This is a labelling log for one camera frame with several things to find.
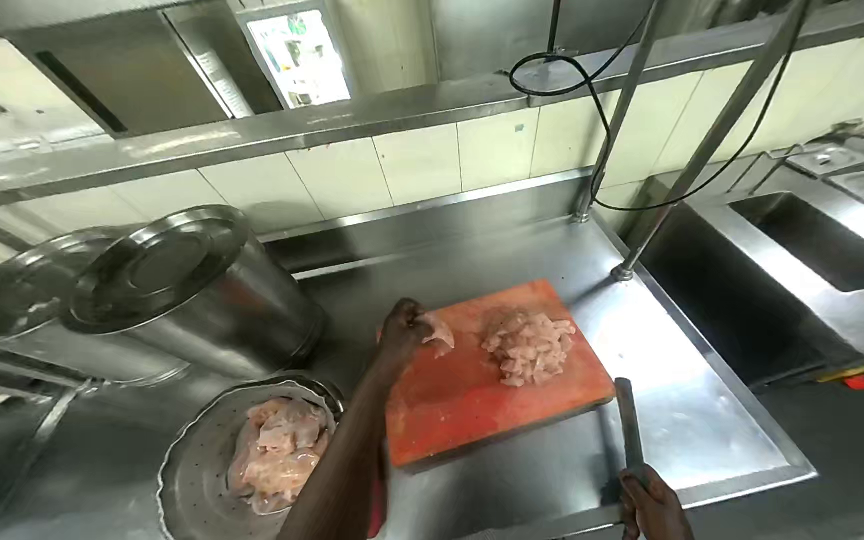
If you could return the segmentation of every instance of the chicken piece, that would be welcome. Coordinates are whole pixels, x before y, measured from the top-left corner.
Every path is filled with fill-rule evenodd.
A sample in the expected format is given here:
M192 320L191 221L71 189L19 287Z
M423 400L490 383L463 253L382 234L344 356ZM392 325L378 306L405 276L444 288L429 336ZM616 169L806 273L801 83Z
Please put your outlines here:
M272 398L265 401L262 404L258 404L248 410L246 415L248 416L248 421L255 424L257 428L261 428L263 424L266 423L270 418L276 416L279 411L282 411L289 404L292 403L292 399L289 398Z
M235 457L225 476L228 492L233 497L245 497L255 491L252 485L246 483L245 474L249 463L262 453L258 447L258 436L258 427L252 422L246 422L239 431L235 441Z
M500 362L501 383L542 385L564 371L575 334L570 321L552 321L545 313L510 313L486 335L482 348Z
M309 448L284 456L266 453L248 463L244 478L260 493L283 493L286 500L294 501L297 490L306 485L319 459Z
M328 429L323 429L321 435L318 436L318 441L315 442L315 445L312 446L312 452L318 454L318 457L321 458L326 454L326 449L329 448L329 442L331 439L331 435L329 435Z
M440 341L440 343L437 342L434 344L436 349L435 358L438 359L442 355L447 355L455 349L455 335L452 334L452 328L445 321L432 313L422 313L416 319L432 327L432 335L422 339L422 343L428 343L436 339Z
M311 448L326 426L326 413L304 399L291 399L271 415L259 431L258 446L267 452L289 455Z
M289 507L329 445L326 411L304 399L275 398L252 407L228 468L229 492L251 496L259 515Z

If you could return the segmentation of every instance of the stainless steel container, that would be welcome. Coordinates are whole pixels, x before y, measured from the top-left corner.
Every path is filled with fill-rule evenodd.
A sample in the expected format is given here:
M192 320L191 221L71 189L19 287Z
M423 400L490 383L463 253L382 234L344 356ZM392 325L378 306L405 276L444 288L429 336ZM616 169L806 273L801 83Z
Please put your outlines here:
M79 230L4 262L0 350L124 385L151 385L185 369L186 362L136 339L81 335L58 320L78 274L122 234L117 227Z
M75 332L138 338L244 381L293 367L323 322L245 215L225 205L186 209L117 242L79 277L62 314Z

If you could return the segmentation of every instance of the black cable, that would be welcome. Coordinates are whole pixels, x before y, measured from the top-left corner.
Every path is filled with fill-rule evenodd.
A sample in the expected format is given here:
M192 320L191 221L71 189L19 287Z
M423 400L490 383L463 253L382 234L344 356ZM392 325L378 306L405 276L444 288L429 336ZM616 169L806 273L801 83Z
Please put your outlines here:
M799 33L802 30L803 25L806 22L806 10L803 10L801 15L798 18L798 22L796 23L795 33L792 36L792 39L789 41L788 50L785 52L785 56L782 58L782 63L778 67L778 73L775 74L775 80L772 82L772 87L769 89L769 95L765 98L765 103L762 104L762 111L758 114L758 117L755 119L755 124L751 127L751 131L749 132L749 136L746 137L745 142L742 143L742 146L739 147L735 153L732 154L731 157L726 160L726 162L719 168L719 170L715 171L715 173L710 176L707 180L703 181L699 184L698 187L692 189L691 191L685 193L680 197L676 197L670 201L659 202L657 204L649 204L647 206L640 206L634 208L627 208L623 206L613 206L611 204L606 204L606 202L602 202L598 200L597 197L592 197L592 200L603 208L609 209L611 211L618 212L645 212L645 211L654 211L655 209L660 209L662 207L669 207L680 202L685 201L690 198L692 195L695 195L699 191L703 190L705 187L710 185L715 181L722 173L725 172L726 169L729 168L733 163L736 162L739 156L745 152L745 149L752 143L752 140L756 137L756 134L759 132L759 128L762 127L762 122L765 120L765 115L769 112L769 106L772 105L772 99L776 95L776 91L779 89L779 83L783 80L783 75L786 74L786 68L788 68L789 61L792 59L792 53L795 51L795 45L799 40Z
M635 28L629 33L629 36L626 37L625 42L622 43L620 47L615 49L615 51L612 52L611 56L609 56L608 59L602 65L600 65L599 68L596 69L595 72L591 75L589 74L589 72L586 71L585 68L582 67L582 64L579 63L578 60L571 56L557 55L551 52L534 53L523 57L521 60L516 62L515 65L510 69L510 71L508 72L509 84L511 84L514 89L522 92L523 94L539 97L561 96L570 92L575 92L581 89L583 86L588 87L588 92L592 95L592 101L595 102L595 109L598 112L599 119L602 122L602 128L603 130L605 130L606 140L604 144L606 144L606 148L611 150L613 146L612 129L609 126L609 120L606 118L606 111L602 107L602 102L599 100L599 95L595 92L594 80L596 77L605 72L605 70L608 69L609 66L613 64L613 62L616 61L618 56L622 54L622 51L624 51L629 46L629 44L632 43L632 40L635 39L636 34L639 33L639 30L642 30L642 26L645 24L645 21L649 19L649 13L651 13L651 11L652 5L650 4L649 8L645 10L645 14L642 15L642 19L639 19L638 24L635 25ZM582 77L582 80L569 87L560 88L558 90L533 90L531 88L526 88L525 86L519 84L519 82L516 80L516 72L519 71L519 69L526 64L534 62L536 60L545 60L546 63L563 61L569 64L572 68L575 68L575 70L578 71L579 75ZM593 178L597 175L599 166L601 165L596 165L596 170L592 173ZM591 190L594 198L595 192L598 191L595 183L593 183Z
M509 83L511 84L511 86L514 89L516 89L519 92L522 92L523 94L539 96L539 97L565 95L565 94L568 94L570 92L575 92L575 91L581 89L583 86L588 87L588 91L592 95L592 100L595 102L595 109L598 112L599 120L602 123L602 128L605 130L605 136L606 136L605 139L606 140L605 140L604 144L606 144L606 148L611 149L612 145L613 145L612 130L609 127L609 120L608 120L608 118L606 118L605 109L602 107L602 103L599 100L599 96L595 92L595 87L593 85L593 82L594 82L594 79L596 77L598 77L599 75L601 75L606 69L608 69L609 66L611 66L612 63L616 60L616 58L618 58L619 54L621 54L622 51L625 50L625 48L629 46L629 44L635 38L635 35L642 28L642 25L645 24L645 21L648 19L650 12L651 12L651 6L649 9L646 10L645 14L642 16L642 19L639 20L638 24L635 26L635 29L632 30L632 32L629 34L629 37L626 38L625 43L623 43L622 46L615 49L615 51L605 61L605 63L603 63L597 70L595 70L595 72L592 75L589 75L589 73L586 71L586 69L582 67L582 64L579 63L578 60L576 60L573 57L564 56L564 55L557 55L557 54L552 54L552 53L547 53L547 52L534 53L532 55L527 55L527 56L523 57L521 60L519 60L518 62L515 63L515 65L509 71ZM765 103L762 104L762 111L759 114L758 118L756 118L755 124L751 128L751 132L749 133L749 136L746 137L745 142L742 143L742 146L739 147L738 151L736 151L725 162L725 164L722 165L722 167L718 171L715 172L715 174L713 174L709 179L704 181L701 185L699 185L695 189L689 191L688 193L685 193L681 197L677 197L676 199L673 199L671 201L660 202L658 204L651 204L648 206L633 207L633 208L627 208L627 207L622 207L622 206L613 206L611 204L607 204L606 202L602 202L602 201L598 200L597 193L596 193L598 191L598 189L596 188L596 185L593 183L593 185L591 187L592 201L598 203L603 208L610 209L613 211L619 211L619 212L651 211L651 210L660 209L662 207L667 207L667 206L675 205L679 202L682 202L682 201L688 199L689 197L691 197L692 195L696 194L700 190L704 189L706 186L711 184L713 181L715 181L715 179L717 179L723 172L725 172L725 170L727 168L729 168L729 166L731 166L738 159L738 157L742 154L742 152L745 151L745 149L749 146L749 144L752 143L752 140L755 138L756 133L759 131L760 127L762 126L762 122L765 120L765 115L769 111L769 106L772 105L772 99L775 97L776 91L779 89L779 83L782 81L783 75L785 75L785 73L786 73L786 68L788 67L789 61L792 58L792 53L795 50L796 43L798 42L799 33L802 30L803 24L806 22L806 14L807 14L807 12L805 10L803 10L801 15L798 18L798 21L796 23L795 34L793 35L792 39L789 42L788 51L785 53L785 56L782 59L782 63L780 65L780 67L778 68L778 73L775 75L775 80L773 81L772 87L769 90L769 94L765 99ZM569 64L572 68L575 68L576 71L579 72L579 75L582 76L582 80L580 82L577 82L577 83L569 86L569 87L561 88L558 90L533 90L531 88L526 88L525 86L522 86L516 80L516 72L520 68L525 66L526 64L528 64L530 62L534 62L536 60L546 60L547 62L563 61L563 62ZM597 163L596 164L596 169L595 169L595 171L592 172L593 178L598 174L600 167L603 167L603 166L605 166L605 163Z

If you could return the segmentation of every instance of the orange cutting board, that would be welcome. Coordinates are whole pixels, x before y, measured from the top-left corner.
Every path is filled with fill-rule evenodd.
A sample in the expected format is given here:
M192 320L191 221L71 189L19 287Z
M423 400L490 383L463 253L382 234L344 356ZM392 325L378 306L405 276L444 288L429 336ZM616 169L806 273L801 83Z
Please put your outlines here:
M501 370L482 349L487 327L513 310L568 319L576 332L564 372L542 385L502 384ZM452 329L455 350L435 357L433 347L415 354L386 404L391 464L402 467L487 437L584 411L616 395L612 378L545 279L435 311Z

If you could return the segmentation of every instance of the steel pot lid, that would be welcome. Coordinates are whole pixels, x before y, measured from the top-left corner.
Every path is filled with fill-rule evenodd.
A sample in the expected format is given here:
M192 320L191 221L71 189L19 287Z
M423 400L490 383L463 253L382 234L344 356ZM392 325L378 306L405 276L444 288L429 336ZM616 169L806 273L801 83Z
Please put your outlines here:
M116 242L79 276L62 324L105 335L153 321L222 276L250 237L245 215L222 204L154 221Z
M43 242L0 266L0 341L56 319L79 273L119 240L122 227L93 227Z

